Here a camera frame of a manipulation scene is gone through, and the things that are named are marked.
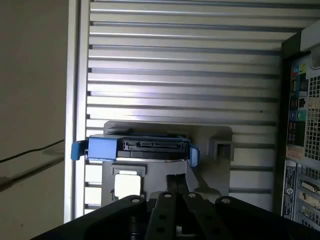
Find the screw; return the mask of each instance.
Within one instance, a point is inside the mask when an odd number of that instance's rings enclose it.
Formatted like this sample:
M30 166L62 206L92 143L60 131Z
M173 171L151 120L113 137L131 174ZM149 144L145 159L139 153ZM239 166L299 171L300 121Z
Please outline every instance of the screw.
M224 204L229 204L231 201L228 198L224 198L221 200L221 202L223 202Z
M195 195L194 193L189 193L189 194L188 194L188 197L193 199L193 198L196 197L196 195Z
M140 202L140 199L139 198L134 198L134 199L131 200L131 202L138 203L138 202Z

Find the sticker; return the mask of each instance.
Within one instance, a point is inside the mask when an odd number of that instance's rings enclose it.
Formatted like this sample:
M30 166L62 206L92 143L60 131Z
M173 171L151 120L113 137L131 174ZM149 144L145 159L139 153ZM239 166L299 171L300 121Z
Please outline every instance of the sticker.
M320 97L309 97L309 109L320 109Z
M308 83L309 80L306 79L306 73L300 74L299 78L299 97L306 97L308 95Z
M306 122L304 121L289 121L287 144L296 145L299 147L305 146L305 129Z
M296 99L296 101L297 101L297 108L299 109L299 110L301 110L301 109L307 109L307 98L306 97L301 97L301 98L299 98L299 99Z
M297 165L291 161L285 161L284 185L282 197L281 215L286 219L293 220L294 202L295 202L295 185Z
M294 76L291 80L291 86L290 86L290 96L291 97L297 97L298 96L298 77Z
M291 75L292 75L292 76L297 76L298 73L299 73L299 65L296 64L296 65L294 65L294 66L292 67Z
M290 159L303 160L304 151L303 147L286 146L285 156Z
M307 72L308 65L303 63L299 64L299 74L305 74Z

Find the ventilation slat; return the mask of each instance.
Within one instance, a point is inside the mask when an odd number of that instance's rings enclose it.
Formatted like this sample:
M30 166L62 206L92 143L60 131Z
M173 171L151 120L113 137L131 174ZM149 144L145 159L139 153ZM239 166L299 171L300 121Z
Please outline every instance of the ventilation slat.
M278 56L243 55L223 53L172 52L152 50L102 50L90 49L89 58L106 60L132 61L166 61L166 62L193 62L217 64L252 64L252 65L279 65Z
M260 135L260 134L233 134L232 135L233 143L241 143L241 144L276 144L276 135L268 134L268 135Z
M101 187L85 187L84 203L101 205Z
M168 76L149 74L106 74L89 73L88 81L104 83L139 83L139 84L175 84L194 86L222 86L242 88L279 88L279 79L263 77L239 77L239 76Z
M163 99L163 98L132 98L132 97L100 97L88 96L87 103L91 105L108 106L144 106L144 107L172 107L172 108L200 108L200 109L226 109L244 111L275 112L277 104L273 102L250 101L206 101L188 99Z
M247 202L259 208L270 211L272 208L272 195L268 193L235 193L230 192L230 197Z
M305 28L311 25L313 19L283 19L280 18L275 22L272 18L252 18L236 17L217 17L217 16L185 16L185 15L143 15L137 16L134 14L101 14L93 13L90 20L94 22L120 22L120 23L139 23L146 24L190 24L190 25L229 25L242 27L282 27L282 28Z
M102 166L86 165L85 181L88 183L101 183L102 182Z
M206 87L206 86L162 86L141 84L94 84L87 87L91 92L105 93L142 93L142 94L184 94L252 98L277 98L279 92L274 89L246 89L239 87Z
M218 16L218 17L281 17L318 18L319 9L301 8L262 8L243 6L210 6L183 4L145 4L145 3L98 3L92 2L91 11L104 13L150 14L150 15L183 15L183 16Z
M84 214L89 214L89 213L91 213L93 211L94 211L94 209L85 209L84 210Z
M235 148L231 166L273 167L274 149Z
M263 112L218 111L218 110L187 110L187 109L156 109L154 108L126 108L126 107L95 107L89 106L87 114L93 116L163 116L179 118L206 118L234 121L266 121L275 122L277 116Z
M89 115L92 119L108 119L114 121L139 121L139 122L153 122L161 124L212 124L212 125L228 125L229 127L233 124L240 125L257 125L257 126L275 126L275 121L269 120L256 120L256 119L246 119L246 120L235 120L234 118L202 118L202 116L197 117L177 117L177 116L148 116L148 115L124 115L124 114L114 114L110 112L93 111Z
M185 29L165 27L90 26L90 34L98 36L177 38L233 41L284 41L291 32L263 32L216 29Z
M230 171L230 188L271 190L274 174L269 171Z
M233 49L279 51L281 41L232 41L232 40L193 40L163 39L142 37L90 36L89 43L97 46L128 47L164 47L164 48L198 48L198 49Z
M87 119L86 126L87 129L92 128L102 128L104 124L108 121L108 119ZM276 126L263 126L263 125L227 125L227 124L197 124L197 125L206 125L206 126L217 126L217 127L229 127L231 128L234 134L276 134L277 128Z
M209 64L209 63L175 63L152 61L114 61L89 60L89 68L122 69L122 70L160 70L160 71L201 71L240 74L270 74L278 75L280 68L275 65L246 65L246 64Z
M102 122L106 122L106 120L98 120L98 119L95 119L94 121L102 121ZM268 141L266 141L265 143L266 144L274 144L274 142L271 140L273 137L274 137L274 135L272 135L272 133L270 134L270 132L268 131L268 130L271 130L271 131L275 131L275 127L274 126L264 126L264 127L252 127L252 130L251 129L249 129L249 130L247 130L246 131L246 129L248 128L248 127L246 127L246 126L241 126L241 125L235 125L235 126L230 126L230 125L218 125L218 126L221 126L221 127L226 127L226 126L228 126L228 127L230 127L232 130L237 130L237 129L239 129L239 128L241 128L241 130L239 130L238 132L236 132L235 134L247 134L247 132L254 132L254 133L259 133L258 131L260 130L261 131L261 135L258 135L258 137L261 137L261 138L266 138L266 139L270 139L270 140L268 140ZM90 128L90 127L88 127L87 128L87 130L86 130L86 136L87 137L90 137L90 136L92 136L92 135L95 135L95 134L103 134L104 133L104 131L103 131L103 129L102 128ZM252 143L252 144L255 144L256 142L255 141L249 141L249 140L246 140L245 141L245 143ZM267 150L265 150L264 151L264 149L263 149L263 151L261 151L262 153L261 154L257 154L257 153L255 153L255 152L252 152L252 153L250 153L251 151L249 151L249 153L248 153L248 156L247 156L247 162L248 163L250 163L248 166L259 166L259 164L261 163L261 166L263 166L263 167L272 167L272 165L270 165L270 164L272 164L273 163L273 161L274 161L274 159L272 158L272 157L274 157L275 155L274 155L274 150L273 149L271 149L270 151L269 151L269 149L267 149ZM240 154L239 156L235 156L235 159L238 159L238 158L240 158L240 159L242 159L242 154ZM241 166L241 164L242 164L242 161L236 161L236 160L234 160L233 162L232 162L234 165L239 165L239 166Z
M94 0L95 2L106 2L106 0ZM125 3L128 2L137 2L137 0L124 0ZM140 0L140 2L147 2L147 3L176 3L176 0ZM201 1L199 0L186 0L184 3L193 3L193 4L201 4ZM269 7L274 6L274 4L277 4L277 6L283 6L284 8L287 6L288 8L294 5L306 5L306 4L312 4L314 7L317 5L320 5L320 2L318 0L208 0L206 1L207 5L217 5L217 4L224 4L224 5L233 5L234 3L242 3L243 5L256 5L256 4L264 4L263 6L266 7L265 4L268 4Z

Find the black cable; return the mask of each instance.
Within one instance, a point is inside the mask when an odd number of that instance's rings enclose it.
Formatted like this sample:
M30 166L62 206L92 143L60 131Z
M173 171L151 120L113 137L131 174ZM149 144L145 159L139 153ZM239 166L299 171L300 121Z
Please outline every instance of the black cable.
M54 146L54 145L57 145L57 144L59 144L59 143L62 143L63 141L64 141L64 139L59 140L59 141L56 141L56 142L54 142L54 143L51 143L51 144L49 144L48 146L31 149L31 150L28 150L28 151L21 152L21 153L19 153L19 154L17 154L17 155L7 157L7 158L5 158L5 159L0 160L0 164L1 164L1 163L4 163L4 162L7 162L7 161L10 161L11 159L15 159L15 158L21 157L22 155L25 155L25 154L29 154L29 153L33 153L33 152L38 152L38 151L45 150L45 149L50 148L50 147L52 147L52 146Z
M13 177L0 176L0 192L7 190L8 188L12 187L16 183L24 181L25 179L28 179L36 174L42 173L43 171L63 162L64 160L65 159L63 157L60 157L50 162L47 162L41 166L37 166L33 169L30 169L26 172L15 175Z

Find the vent grille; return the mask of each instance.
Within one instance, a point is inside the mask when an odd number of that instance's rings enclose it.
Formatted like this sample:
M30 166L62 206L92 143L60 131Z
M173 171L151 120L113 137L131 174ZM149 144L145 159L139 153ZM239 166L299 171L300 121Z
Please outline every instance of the vent grille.
M308 228L311 228L311 229L315 229L313 226L311 226L307 221L301 219L301 223L305 226L307 226Z
M304 175L307 175L310 178L316 179L320 181L320 172L317 170L314 170L310 167L303 167L302 168L302 173Z
M320 216L316 214L311 206L307 206L304 204L301 204L299 206L299 211L305 215L307 218L312 220L315 224L320 226Z
M320 160L320 76L311 77L309 84L309 106L307 120L307 140L305 145L305 157Z

